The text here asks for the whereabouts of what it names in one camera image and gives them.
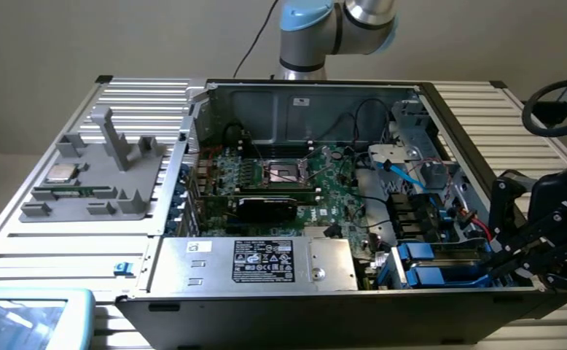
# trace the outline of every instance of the warning label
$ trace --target warning label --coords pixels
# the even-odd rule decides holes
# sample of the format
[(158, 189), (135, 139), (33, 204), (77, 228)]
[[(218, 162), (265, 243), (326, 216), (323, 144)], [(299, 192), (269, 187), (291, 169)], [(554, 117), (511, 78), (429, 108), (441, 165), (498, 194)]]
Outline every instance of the warning label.
[(233, 281), (293, 282), (291, 241), (234, 241)]

